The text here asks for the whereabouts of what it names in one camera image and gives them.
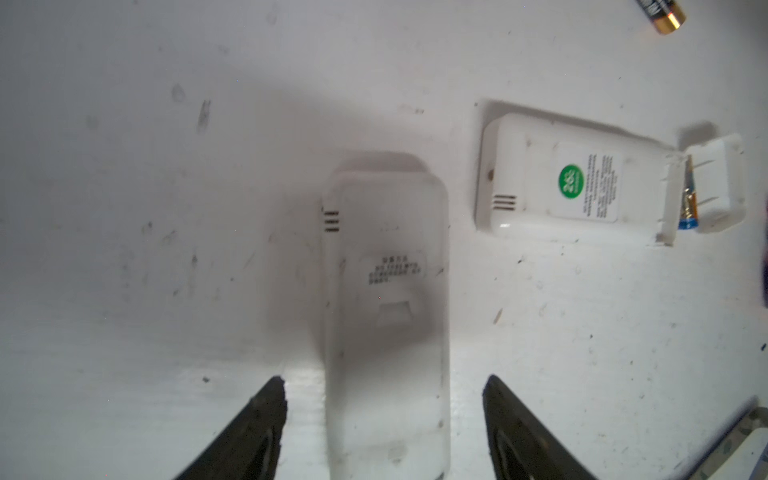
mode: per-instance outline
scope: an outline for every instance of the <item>white plastic device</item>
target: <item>white plastic device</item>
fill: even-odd
[[[679,152],[615,128],[507,114],[483,134],[476,223],[502,236],[671,246],[687,155],[704,233],[744,218],[742,153],[738,135]]]
[[[447,474],[447,237],[429,173],[342,171],[323,195],[332,480]]]

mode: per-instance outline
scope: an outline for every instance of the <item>scratched white surface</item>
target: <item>scratched white surface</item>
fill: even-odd
[[[492,372],[598,478],[676,478],[768,401],[768,3],[681,4],[661,37],[630,0],[3,2],[0,477],[172,478],[281,374],[278,478],[326,478],[320,186],[396,151],[450,193],[450,478],[492,477]],[[496,102],[739,132],[747,219],[667,250],[477,233]]]

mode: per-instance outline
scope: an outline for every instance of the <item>label sticker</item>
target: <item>label sticker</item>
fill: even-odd
[[[555,217],[615,222],[619,214],[622,155],[579,144],[559,144],[554,153]]]

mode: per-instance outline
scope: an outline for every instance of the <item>green circular logo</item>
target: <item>green circular logo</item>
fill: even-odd
[[[584,189],[584,174],[578,165],[570,164],[560,172],[560,192],[567,198],[576,198]]]

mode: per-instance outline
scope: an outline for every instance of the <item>battery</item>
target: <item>battery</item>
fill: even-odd
[[[685,14],[674,0],[637,0],[637,3],[662,35],[672,33],[685,22]]]

